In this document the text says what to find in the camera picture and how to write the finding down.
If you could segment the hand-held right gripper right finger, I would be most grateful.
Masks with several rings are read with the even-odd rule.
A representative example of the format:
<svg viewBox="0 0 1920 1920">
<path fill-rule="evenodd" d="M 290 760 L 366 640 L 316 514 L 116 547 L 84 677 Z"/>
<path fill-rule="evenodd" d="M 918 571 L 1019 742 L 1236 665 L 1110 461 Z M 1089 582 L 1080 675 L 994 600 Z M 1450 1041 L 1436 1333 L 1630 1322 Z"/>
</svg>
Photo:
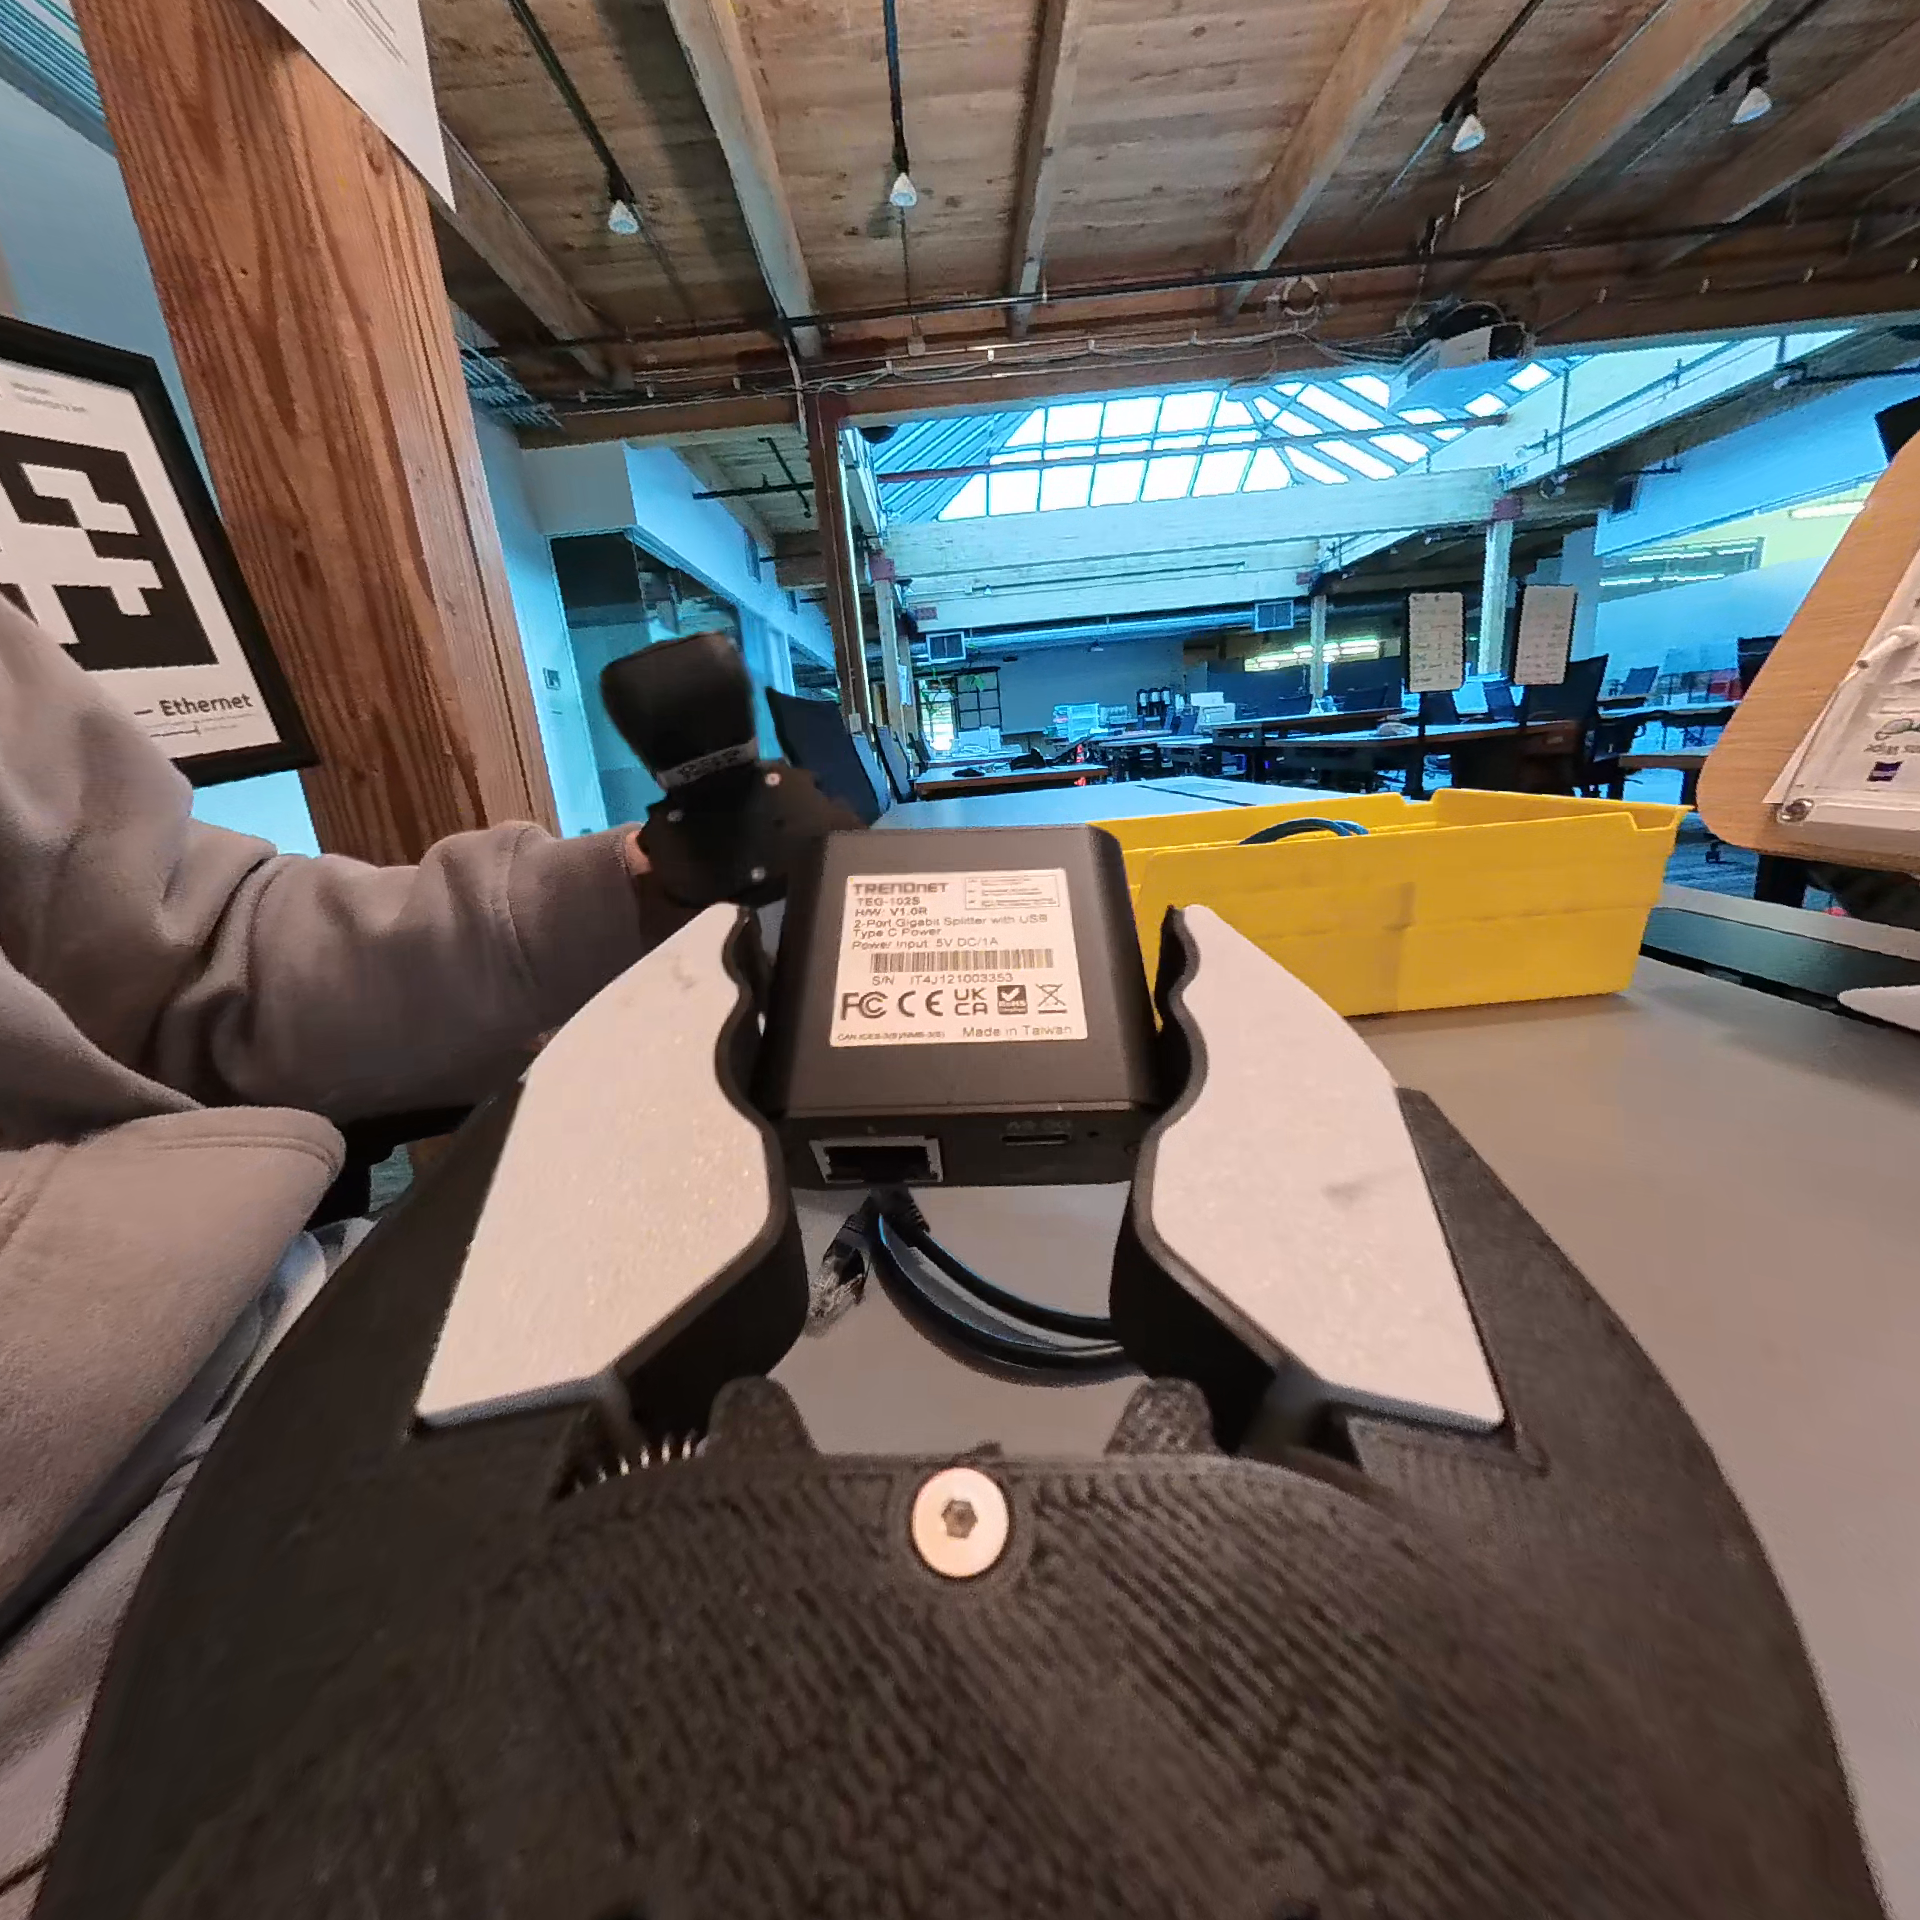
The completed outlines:
<svg viewBox="0 0 1920 1920">
<path fill-rule="evenodd" d="M 1251 1355 L 1323 1405 L 1500 1427 L 1504 1399 L 1401 1109 L 1348 1022 L 1212 909 L 1170 909 L 1162 1037 L 1179 1088 L 1129 1226 Z"/>
</svg>

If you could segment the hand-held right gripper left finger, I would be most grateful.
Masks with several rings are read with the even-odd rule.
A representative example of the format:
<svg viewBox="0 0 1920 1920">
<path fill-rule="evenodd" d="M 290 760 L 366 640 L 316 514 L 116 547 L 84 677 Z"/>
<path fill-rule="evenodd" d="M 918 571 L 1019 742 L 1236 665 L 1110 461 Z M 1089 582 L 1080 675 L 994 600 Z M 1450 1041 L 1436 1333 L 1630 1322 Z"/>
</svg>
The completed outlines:
<svg viewBox="0 0 1920 1920">
<path fill-rule="evenodd" d="M 777 1250 L 784 1175 L 732 1078 L 756 938 L 747 909 L 707 909 L 526 1067 L 418 1418 L 604 1399 Z"/>
</svg>

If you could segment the yellow storage bin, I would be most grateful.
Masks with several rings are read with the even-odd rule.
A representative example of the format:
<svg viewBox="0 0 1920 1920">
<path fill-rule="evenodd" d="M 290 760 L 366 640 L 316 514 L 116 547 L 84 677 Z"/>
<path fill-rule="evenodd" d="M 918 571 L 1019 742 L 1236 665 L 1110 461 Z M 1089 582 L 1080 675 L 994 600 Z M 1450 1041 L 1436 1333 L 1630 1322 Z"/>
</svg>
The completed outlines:
<svg viewBox="0 0 1920 1920">
<path fill-rule="evenodd" d="M 1344 1017 L 1622 993 L 1688 813 L 1446 790 L 1101 824 L 1123 851 L 1142 966 L 1202 906 Z"/>
</svg>

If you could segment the black network splitter box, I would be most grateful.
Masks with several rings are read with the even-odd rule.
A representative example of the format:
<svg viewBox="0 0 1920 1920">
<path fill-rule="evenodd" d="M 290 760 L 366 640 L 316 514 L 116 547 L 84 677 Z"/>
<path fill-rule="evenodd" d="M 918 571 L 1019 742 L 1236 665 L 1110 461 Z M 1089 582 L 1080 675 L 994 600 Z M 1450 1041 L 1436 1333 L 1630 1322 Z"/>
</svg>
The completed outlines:
<svg viewBox="0 0 1920 1920">
<path fill-rule="evenodd" d="M 752 1101 L 793 1187 L 1128 1185 L 1170 1082 L 1120 841 L 827 835 L 784 901 Z"/>
</svg>

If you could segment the person's left forearm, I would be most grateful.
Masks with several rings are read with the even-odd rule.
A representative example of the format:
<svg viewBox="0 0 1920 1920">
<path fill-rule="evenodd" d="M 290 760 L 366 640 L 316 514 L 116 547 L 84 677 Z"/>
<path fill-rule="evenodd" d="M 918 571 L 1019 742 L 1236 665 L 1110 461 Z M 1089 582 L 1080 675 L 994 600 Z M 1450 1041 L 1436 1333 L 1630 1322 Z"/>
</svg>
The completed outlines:
<svg viewBox="0 0 1920 1920">
<path fill-rule="evenodd" d="M 270 856 L 192 944 L 141 1067 L 326 1120 L 469 1106 L 689 920 L 636 833 L 460 833 L 397 870 Z"/>
</svg>

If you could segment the black office chair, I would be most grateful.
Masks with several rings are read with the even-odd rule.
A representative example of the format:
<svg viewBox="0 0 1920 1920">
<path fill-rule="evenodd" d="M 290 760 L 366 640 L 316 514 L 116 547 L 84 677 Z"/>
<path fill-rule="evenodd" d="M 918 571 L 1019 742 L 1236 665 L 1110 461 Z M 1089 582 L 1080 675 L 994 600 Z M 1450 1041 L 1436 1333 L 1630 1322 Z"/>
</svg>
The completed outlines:
<svg viewBox="0 0 1920 1920">
<path fill-rule="evenodd" d="M 836 705 L 779 689 L 763 690 L 784 757 L 836 805 L 874 827 L 889 801 L 875 786 L 874 755 Z"/>
</svg>

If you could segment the grey wood-edged table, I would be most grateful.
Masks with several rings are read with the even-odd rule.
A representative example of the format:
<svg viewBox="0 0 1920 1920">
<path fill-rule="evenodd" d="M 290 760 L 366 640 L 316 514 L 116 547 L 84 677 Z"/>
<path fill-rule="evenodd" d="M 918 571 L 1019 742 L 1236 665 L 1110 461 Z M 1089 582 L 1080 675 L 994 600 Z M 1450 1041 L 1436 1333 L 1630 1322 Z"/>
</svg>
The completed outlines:
<svg viewBox="0 0 1920 1920">
<path fill-rule="evenodd" d="M 1201 809 L 1259 809 L 1305 805 L 1310 815 L 1344 818 L 1348 807 L 1396 801 L 1393 793 L 1354 795 L 1308 785 L 1256 785 L 1202 775 L 1176 775 L 1120 785 L 1060 785 L 992 793 L 938 793 L 932 801 L 898 802 L 883 813 L 883 833 L 1097 826 L 1192 815 Z"/>
</svg>

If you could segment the wooden pillar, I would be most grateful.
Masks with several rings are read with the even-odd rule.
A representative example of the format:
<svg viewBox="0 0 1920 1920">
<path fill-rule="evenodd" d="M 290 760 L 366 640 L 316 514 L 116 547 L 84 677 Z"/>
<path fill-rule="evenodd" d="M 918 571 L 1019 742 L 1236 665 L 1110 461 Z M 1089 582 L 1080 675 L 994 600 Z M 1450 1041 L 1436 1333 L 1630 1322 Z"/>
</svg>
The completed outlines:
<svg viewBox="0 0 1920 1920">
<path fill-rule="evenodd" d="M 414 168 L 261 5 L 76 15 L 321 846 L 555 831 Z"/>
</svg>

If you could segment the person's grey hoodie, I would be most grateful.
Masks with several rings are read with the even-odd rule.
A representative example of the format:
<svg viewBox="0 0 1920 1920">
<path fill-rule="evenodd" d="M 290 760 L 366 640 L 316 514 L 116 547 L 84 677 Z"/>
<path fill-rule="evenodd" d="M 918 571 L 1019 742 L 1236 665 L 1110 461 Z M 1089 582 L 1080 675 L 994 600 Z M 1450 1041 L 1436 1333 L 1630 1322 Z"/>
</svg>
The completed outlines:
<svg viewBox="0 0 1920 1920">
<path fill-rule="evenodd" d="M 33 1915 L 137 1582 L 229 1405 L 330 1277 L 340 1142 L 217 1113 L 148 1048 L 313 863 L 5 608 L 5 1915 Z"/>
</svg>

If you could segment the framed black white sign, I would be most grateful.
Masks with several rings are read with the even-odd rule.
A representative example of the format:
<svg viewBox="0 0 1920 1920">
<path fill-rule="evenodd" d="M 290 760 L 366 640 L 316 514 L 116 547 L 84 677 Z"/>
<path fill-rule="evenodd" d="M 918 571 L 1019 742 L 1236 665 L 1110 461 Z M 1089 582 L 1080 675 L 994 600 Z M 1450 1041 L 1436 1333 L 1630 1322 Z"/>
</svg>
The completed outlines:
<svg viewBox="0 0 1920 1920">
<path fill-rule="evenodd" d="M 321 765 L 152 358 L 2 321 L 2 585 L 194 786 Z"/>
</svg>

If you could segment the white paper notice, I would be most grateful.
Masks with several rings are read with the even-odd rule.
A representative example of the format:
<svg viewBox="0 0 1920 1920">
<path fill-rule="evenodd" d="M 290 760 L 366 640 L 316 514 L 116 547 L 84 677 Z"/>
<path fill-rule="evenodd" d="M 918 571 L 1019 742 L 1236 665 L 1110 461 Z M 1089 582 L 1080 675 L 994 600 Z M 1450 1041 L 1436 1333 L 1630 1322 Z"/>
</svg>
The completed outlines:
<svg viewBox="0 0 1920 1920">
<path fill-rule="evenodd" d="M 418 3 L 264 3 L 282 30 L 450 209 L 442 110 Z"/>
</svg>

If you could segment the instruction sheet on clipboard stand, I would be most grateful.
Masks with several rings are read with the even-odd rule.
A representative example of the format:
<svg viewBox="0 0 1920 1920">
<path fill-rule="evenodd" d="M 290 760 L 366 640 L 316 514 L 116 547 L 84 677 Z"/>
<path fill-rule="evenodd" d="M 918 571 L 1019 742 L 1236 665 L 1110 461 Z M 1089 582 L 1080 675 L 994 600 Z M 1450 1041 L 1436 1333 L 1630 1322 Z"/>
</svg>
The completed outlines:
<svg viewBox="0 0 1920 1920">
<path fill-rule="evenodd" d="M 1875 486 L 1707 757 L 1697 807 L 1718 841 L 1810 864 L 1917 872 L 1915 849 L 1837 849 L 1774 826 L 1766 793 L 1870 638 L 1917 552 L 1917 440 Z"/>
</svg>

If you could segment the printed instruction sheet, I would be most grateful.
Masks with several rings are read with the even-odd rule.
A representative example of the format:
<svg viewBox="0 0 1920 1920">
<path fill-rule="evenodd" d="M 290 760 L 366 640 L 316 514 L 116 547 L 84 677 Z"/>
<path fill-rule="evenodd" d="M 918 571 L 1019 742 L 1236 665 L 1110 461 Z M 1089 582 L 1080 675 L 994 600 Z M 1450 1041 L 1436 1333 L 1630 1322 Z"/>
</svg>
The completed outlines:
<svg viewBox="0 0 1920 1920">
<path fill-rule="evenodd" d="M 1766 792 L 1776 827 L 1837 849 L 1915 849 L 1917 563 Z"/>
</svg>

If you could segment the white ceiling projector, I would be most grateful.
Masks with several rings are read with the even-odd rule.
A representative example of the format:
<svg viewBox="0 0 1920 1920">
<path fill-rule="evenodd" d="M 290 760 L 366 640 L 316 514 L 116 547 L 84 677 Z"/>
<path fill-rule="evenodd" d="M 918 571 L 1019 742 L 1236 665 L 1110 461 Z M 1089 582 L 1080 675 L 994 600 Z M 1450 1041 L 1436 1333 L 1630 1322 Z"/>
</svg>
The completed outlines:
<svg viewBox="0 0 1920 1920">
<path fill-rule="evenodd" d="M 1529 358 L 1529 333 L 1497 304 L 1458 304 L 1429 317 L 1409 358 L 1387 378 L 1386 406 L 1464 411 L 1467 400 L 1491 394 Z"/>
</svg>

